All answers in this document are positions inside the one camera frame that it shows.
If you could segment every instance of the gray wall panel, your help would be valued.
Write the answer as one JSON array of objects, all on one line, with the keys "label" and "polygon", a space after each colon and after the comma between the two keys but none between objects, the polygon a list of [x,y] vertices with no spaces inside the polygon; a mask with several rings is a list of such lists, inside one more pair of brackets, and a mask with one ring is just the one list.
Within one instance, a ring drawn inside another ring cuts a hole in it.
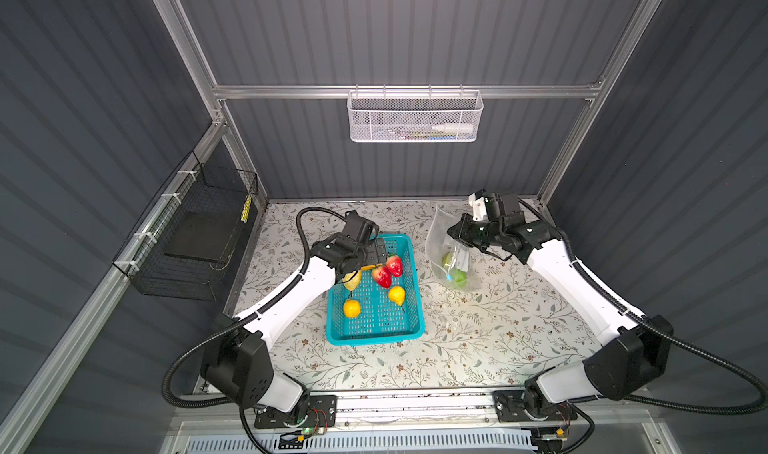
[{"label": "gray wall panel", "polygon": [[341,100],[230,100],[272,199],[538,190],[581,100],[488,100],[468,143],[357,143]]},{"label": "gray wall panel", "polygon": [[[664,0],[550,210],[576,254],[676,334],[768,379],[768,7]],[[754,399],[744,382],[673,350],[651,384],[669,400]],[[670,412],[686,452],[763,449],[768,414]]]},{"label": "gray wall panel", "polygon": [[182,0],[220,84],[585,84],[639,0]]},{"label": "gray wall panel", "polygon": [[[0,97],[2,420],[210,117],[151,0],[0,0]],[[217,309],[126,294],[28,452],[157,449]]]}]

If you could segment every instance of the yellow fruit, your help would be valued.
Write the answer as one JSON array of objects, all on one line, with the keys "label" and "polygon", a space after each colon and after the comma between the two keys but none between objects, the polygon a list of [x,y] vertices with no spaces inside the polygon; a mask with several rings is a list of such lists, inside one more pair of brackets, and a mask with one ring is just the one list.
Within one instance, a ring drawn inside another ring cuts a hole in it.
[{"label": "yellow fruit", "polygon": [[350,319],[358,317],[360,315],[360,303],[354,299],[344,301],[344,315]]},{"label": "yellow fruit", "polygon": [[350,272],[348,275],[344,276],[344,287],[347,288],[350,292],[357,289],[358,286],[360,286],[360,281],[362,280],[362,271],[359,269],[356,273]]},{"label": "yellow fruit", "polygon": [[402,303],[406,300],[406,290],[400,286],[394,286],[389,290],[387,297],[389,297],[391,302],[402,307]]}]

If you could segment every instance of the clear plastic bag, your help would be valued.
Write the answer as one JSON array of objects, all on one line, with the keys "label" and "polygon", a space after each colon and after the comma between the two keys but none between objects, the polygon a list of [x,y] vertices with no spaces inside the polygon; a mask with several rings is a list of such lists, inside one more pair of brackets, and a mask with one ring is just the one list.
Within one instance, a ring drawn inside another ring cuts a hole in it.
[{"label": "clear plastic bag", "polygon": [[435,207],[435,217],[425,243],[427,258],[438,281],[451,289],[474,291],[478,279],[472,275],[469,249],[448,236],[447,230],[460,218]]}]

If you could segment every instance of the leaf pattern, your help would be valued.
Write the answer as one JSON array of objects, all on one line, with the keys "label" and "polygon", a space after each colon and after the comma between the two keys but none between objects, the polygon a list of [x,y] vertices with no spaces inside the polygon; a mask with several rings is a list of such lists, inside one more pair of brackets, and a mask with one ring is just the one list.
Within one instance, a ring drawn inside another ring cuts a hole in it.
[{"label": "leaf pattern", "polygon": [[[590,356],[599,348],[584,320],[563,297],[516,258],[501,262],[478,251],[470,255],[474,292],[437,282],[424,253],[438,205],[449,213],[469,211],[465,201],[391,201],[270,205],[236,311],[277,287],[302,261],[295,216],[308,205],[338,212],[356,209],[381,232],[410,236],[426,331],[416,340],[375,346],[332,346],[326,339],[327,296],[318,296],[274,345],[270,355],[283,371],[315,390],[382,389],[520,384],[558,364]],[[312,243],[338,231],[322,213],[302,219]]]}]

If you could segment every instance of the strawberry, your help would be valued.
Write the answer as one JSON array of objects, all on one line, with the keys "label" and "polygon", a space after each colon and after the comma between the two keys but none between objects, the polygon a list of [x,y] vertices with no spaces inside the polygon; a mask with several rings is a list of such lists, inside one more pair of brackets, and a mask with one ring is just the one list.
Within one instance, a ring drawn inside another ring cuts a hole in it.
[{"label": "strawberry", "polygon": [[381,287],[392,285],[392,275],[389,274],[389,269],[385,265],[381,265],[371,271],[371,277]]},{"label": "strawberry", "polygon": [[402,259],[400,259],[400,256],[391,255],[387,257],[386,267],[389,269],[389,272],[392,274],[392,276],[402,276]]}]

